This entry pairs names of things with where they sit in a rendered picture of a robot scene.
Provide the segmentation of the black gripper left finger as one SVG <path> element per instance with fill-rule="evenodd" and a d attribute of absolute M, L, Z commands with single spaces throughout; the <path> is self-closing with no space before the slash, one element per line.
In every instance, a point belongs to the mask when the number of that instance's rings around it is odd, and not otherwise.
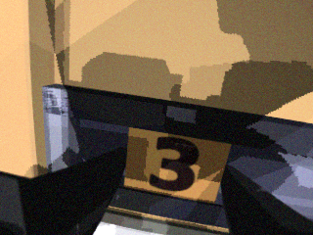
<path fill-rule="evenodd" d="M 0 225 L 14 235 L 94 235 L 126 157 L 120 147 L 33 178 L 0 170 Z"/>

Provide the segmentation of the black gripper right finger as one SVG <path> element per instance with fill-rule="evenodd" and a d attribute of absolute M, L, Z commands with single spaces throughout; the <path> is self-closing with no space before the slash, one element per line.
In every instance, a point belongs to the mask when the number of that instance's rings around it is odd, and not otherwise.
<path fill-rule="evenodd" d="M 313 235 L 313 221 L 225 165 L 222 205 L 230 235 Z"/>

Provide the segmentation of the yellow square tile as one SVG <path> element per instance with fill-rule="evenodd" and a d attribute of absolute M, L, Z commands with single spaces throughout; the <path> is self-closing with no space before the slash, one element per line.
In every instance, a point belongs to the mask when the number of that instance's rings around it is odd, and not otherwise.
<path fill-rule="evenodd" d="M 215 204 L 231 146 L 129 127 L 123 187 Z"/>

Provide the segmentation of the white paper ticket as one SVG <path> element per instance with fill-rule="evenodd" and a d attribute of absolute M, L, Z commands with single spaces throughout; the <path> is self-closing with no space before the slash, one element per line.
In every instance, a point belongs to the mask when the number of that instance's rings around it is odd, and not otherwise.
<path fill-rule="evenodd" d="M 94 235 L 157 235 L 136 229 L 121 227 L 101 222 Z"/>

